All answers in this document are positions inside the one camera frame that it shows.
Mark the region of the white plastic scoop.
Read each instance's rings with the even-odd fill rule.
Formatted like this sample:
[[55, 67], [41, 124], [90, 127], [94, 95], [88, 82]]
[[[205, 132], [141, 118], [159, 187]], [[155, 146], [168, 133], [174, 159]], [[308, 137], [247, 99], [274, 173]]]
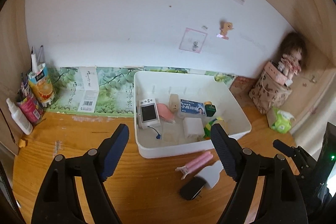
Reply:
[[218, 183], [222, 170], [222, 162], [218, 160], [213, 165], [204, 167], [195, 177], [201, 178], [205, 182], [207, 189], [212, 189]]

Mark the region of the black oval case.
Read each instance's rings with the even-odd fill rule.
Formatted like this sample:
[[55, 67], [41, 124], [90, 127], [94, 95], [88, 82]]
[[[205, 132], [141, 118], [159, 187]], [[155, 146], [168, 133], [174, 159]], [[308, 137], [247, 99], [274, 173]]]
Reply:
[[194, 176], [186, 185], [184, 185], [179, 190], [179, 195], [187, 201], [193, 200], [198, 196], [198, 194], [205, 187], [205, 185], [206, 180], [201, 177]]

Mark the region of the pink hair clip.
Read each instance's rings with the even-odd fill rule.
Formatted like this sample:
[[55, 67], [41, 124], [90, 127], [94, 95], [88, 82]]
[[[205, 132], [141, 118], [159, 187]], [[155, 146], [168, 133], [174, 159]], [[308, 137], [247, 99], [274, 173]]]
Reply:
[[212, 158], [213, 154], [210, 151], [206, 151], [202, 153], [199, 157], [185, 164], [184, 166], [176, 167], [175, 172], [181, 172], [182, 173], [181, 179], [184, 180], [187, 177], [187, 175], [205, 166]]

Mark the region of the white square box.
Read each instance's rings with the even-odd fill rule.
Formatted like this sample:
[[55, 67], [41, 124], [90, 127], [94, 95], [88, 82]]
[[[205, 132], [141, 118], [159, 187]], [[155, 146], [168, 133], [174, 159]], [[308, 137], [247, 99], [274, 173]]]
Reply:
[[183, 131], [185, 138], [203, 137], [205, 132], [201, 118], [186, 117], [183, 120]]

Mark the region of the green small bottle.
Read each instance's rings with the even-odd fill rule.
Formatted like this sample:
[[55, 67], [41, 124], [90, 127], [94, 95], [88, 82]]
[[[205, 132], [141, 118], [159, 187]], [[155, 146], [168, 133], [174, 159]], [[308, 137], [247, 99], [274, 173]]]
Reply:
[[205, 105], [206, 116], [208, 117], [214, 116], [217, 111], [215, 105], [213, 105], [212, 102], [210, 101], [205, 102], [204, 105]]

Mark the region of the white digital camera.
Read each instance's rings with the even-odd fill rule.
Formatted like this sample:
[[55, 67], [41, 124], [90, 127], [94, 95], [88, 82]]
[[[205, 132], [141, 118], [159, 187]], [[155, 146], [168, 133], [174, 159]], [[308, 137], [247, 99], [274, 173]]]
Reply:
[[138, 120], [142, 129], [161, 125], [155, 98], [147, 98], [138, 102]]

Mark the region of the blue white medicine box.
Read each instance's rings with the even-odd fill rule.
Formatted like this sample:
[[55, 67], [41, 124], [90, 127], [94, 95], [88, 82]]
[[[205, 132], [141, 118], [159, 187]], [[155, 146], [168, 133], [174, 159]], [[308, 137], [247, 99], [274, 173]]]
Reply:
[[206, 116], [204, 103], [185, 99], [180, 99], [180, 112], [185, 115]]

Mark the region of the green tissue pack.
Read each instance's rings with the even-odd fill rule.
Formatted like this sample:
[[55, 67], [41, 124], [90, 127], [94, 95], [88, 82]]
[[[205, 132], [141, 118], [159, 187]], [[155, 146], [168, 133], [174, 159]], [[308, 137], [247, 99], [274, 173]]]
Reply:
[[291, 129], [291, 122], [295, 121], [292, 114], [276, 107], [267, 112], [266, 118], [269, 128], [281, 134], [287, 133]]

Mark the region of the small yellow floor toy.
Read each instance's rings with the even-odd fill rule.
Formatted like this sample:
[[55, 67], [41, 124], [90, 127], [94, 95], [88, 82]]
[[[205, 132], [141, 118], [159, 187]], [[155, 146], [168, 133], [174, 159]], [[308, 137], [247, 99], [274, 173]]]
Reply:
[[19, 148], [24, 148], [27, 145], [27, 141], [25, 139], [19, 139], [18, 146]]

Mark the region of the letter print fabric bag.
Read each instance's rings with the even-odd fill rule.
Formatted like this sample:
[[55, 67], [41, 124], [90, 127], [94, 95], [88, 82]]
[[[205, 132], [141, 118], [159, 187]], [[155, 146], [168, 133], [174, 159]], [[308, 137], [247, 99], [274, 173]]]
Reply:
[[261, 114], [266, 114], [272, 107], [282, 106], [291, 93], [290, 87], [278, 84], [263, 71], [248, 95], [257, 110]]

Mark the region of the red pen can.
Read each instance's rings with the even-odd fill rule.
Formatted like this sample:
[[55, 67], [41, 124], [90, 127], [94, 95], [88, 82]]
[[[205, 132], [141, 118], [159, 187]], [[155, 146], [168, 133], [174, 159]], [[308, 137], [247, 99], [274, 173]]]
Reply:
[[17, 105], [32, 124], [36, 124], [42, 119], [43, 108], [34, 94], [30, 93], [22, 101], [17, 101]]

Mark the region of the pink case on bag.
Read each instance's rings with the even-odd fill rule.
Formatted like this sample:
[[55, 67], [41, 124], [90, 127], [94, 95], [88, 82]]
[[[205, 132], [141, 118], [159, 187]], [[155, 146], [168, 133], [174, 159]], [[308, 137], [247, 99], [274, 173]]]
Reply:
[[280, 85], [285, 85], [287, 77], [280, 72], [271, 61], [268, 61], [264, 67], [264, 71], [270, 76], [270, 78]]

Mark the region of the orange juice carton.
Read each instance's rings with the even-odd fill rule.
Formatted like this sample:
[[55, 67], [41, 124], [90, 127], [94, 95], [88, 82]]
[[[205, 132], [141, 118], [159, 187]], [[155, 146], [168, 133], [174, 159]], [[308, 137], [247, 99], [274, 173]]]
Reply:
[[38, 102], [46, 108], [54, 100], [55, 89], [46, 64], [39, 64], [38, 69], [38, 73], [30, 72], [28, 74], [29, 86]]

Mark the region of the white plastic storage bin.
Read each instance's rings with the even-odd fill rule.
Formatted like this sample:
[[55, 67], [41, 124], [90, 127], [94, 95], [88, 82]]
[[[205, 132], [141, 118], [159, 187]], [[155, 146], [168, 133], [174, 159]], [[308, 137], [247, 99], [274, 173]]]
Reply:
[[240, 139], [252, 129], [225, 83], [213, 76], [141, 71], [134, 75], [134, 132], [145, 159], [213, 148], [210, 127], [224, 122]]

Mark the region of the pink framed wall sticker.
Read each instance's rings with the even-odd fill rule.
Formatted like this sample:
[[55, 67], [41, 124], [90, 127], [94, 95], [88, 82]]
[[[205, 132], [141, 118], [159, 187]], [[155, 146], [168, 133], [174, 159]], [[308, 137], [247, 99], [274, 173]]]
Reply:
[[207, 33], [186, 28], [183, 34], [179, 49], [183, 51], [200, 53], [206, 40]]

